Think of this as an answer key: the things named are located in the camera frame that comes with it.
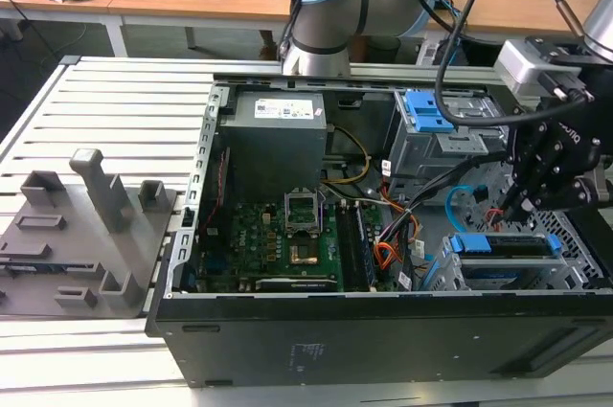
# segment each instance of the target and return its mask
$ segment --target table leg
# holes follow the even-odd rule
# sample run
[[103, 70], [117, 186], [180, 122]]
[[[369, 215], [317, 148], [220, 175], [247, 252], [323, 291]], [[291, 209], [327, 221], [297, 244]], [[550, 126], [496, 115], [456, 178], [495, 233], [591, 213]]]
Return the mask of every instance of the table leg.
[[0, 29], [7, 34], [12, 41], [23, 40], [23, 34], [19, 30], [18, 19], [2, 19], [0, 20]]
[[115, 57], [127, 57], [122, 25], [117, 22], [105, 22], [104, 25], [106, 26], [108, 39], [111, 41]]
[[193, 27], [185, 28], [185, 38], [188, 40], [188, 48], [193, 50], [196, 47]]

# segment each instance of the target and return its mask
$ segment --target blue cable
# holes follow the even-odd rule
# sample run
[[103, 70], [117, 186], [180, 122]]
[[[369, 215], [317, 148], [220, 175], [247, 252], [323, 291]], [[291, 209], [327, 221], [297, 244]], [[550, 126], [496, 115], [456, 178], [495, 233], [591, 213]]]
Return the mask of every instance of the blue cable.
[[[456, 10], [455, 8], [453, 8], [453, 6], [451, 5], [451, 2], [449, 0], [439, 0], [443, 6], [445, 6], [449, 12], [455, 16], [458, 17], [460, 16], [460, 12], [458, 10]], [[456, 58], [456, 55], [458, 53], [458, 48], [459, 46], [456, 46], [456, 49], [453, 51], [453, 55], [451, 55], [451, 59], [449, 60], [449, 65], [453, 64], [453, 60]]]
[[466, 231], [466, 228], [456, 218], [456, 216], [453, 214], [453, 210], [451, 209], [451, 199], [453, 198], [453, 195], [456, 192], [461, 191], [473, 193], [475, 189], [470, 185], [459, 185], [451, 189], [449, 191], [449, 194], [447, 195], [447, 199], [444, 201], [444, 213], [447, 214], [447, 218], [449, 219], [449, 222], [451, 222], [451, 225], [453, 225], [453, 228], [455, 228], [459, 232], [464, 233]]

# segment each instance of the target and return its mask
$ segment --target yellow wire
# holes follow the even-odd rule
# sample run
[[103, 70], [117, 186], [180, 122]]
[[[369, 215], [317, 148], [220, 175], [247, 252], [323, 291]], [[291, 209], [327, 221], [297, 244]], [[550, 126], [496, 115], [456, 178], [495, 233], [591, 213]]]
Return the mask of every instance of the yellow wire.
[[334, 124], [332, 126], [334, 127], [334, 129], [338, 129], [347, 134], [357, 144], [357, 146], [360, 147], [362, 153], [364, 153], [364, 161], [366, 164], [364, 166], [364, 169], [355, 177], [347, 177], [346, 179], [324, 179], [322, 180], [322, 182], [325, 184], [351, 184], [357, 180], [360, 180], [368, 173], [368, 170], [371, 166], [371, 157], [368, 155], [368, 151], [366, 151], [366, 148], [362, 145], [362, 143], [358, 141], [355, 136], [351, 134], [347, 129], [341, 126], [336, 126]]

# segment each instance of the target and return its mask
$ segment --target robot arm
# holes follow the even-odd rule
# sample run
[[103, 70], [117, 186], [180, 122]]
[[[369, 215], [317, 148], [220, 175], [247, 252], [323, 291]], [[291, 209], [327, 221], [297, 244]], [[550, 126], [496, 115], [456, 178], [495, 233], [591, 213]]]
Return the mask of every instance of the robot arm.
[[302, 0], [283, 73], [348, 76], [347, 45], [352, 35], [413, 34], [426, 22], [418, 0]]
[[528, 37], [509, 40], [494, 66], [519, 96], [541, 97], [542, 108], [583, 102], [566, 115], [510, 129], [512, 185], [500, 201], [504, 217], [523, 220], [533, 209], [613, 205], [604, 170], [613, 162], [613, 0], [600, 0], [585, 21], [584, 43]]

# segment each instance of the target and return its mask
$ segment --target blue latch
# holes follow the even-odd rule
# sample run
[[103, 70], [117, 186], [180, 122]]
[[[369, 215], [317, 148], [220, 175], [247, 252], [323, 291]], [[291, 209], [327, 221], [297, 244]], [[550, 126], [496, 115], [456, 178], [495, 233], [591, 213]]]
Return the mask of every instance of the blue latch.
[[437, 108], [434, 94], [429, 91], [407, 91], [404, 104], [415, 119], [417, 132], [452, 132], [453, 124], [448, 122]]
[[552, 249], [552, 252], [554, 253], [554, 255], [556, 257], [559, 257], [562, 254], [562, 249], [564, 248], [564, 246], [562, 245], [562, 242], [554, 234], [548, 235], [547, 241], [549, 242], [549, 247]]
[[463, 252], [491, 252], [488, 237], [480, 233], [458, 233], [451, 239], [451, 247], [457, 254]]

